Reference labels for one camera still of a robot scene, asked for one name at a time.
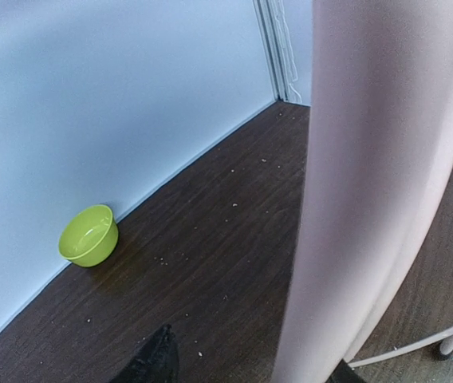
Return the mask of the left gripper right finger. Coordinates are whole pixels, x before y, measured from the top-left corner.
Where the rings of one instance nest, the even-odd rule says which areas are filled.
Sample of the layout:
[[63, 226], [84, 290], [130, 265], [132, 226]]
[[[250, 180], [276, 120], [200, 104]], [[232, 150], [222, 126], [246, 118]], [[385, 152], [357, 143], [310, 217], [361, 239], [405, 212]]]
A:
[[364, 383], [345, 360], [340, 360], [335, 370], [328, 378], [328, 383]]

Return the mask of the pink music stand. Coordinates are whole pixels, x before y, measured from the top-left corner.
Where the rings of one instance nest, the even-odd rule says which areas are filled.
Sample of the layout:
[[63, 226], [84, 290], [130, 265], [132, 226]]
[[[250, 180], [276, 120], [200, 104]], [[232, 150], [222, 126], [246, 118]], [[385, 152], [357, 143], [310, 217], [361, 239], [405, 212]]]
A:
[[324, 382], [405, 279], [453, 166], [453, 1], [315, 1], [301, 220], [275, 382]]

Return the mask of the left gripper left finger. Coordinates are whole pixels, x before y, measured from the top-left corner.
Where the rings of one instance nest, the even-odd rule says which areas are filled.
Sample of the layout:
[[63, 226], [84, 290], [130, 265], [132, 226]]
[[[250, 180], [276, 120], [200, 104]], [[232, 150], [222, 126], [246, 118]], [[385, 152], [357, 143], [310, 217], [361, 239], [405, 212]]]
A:
[[178, 344], [171, 325], [165, 324], [154, 332], [110, 382], [176, 383], [178, 380]]

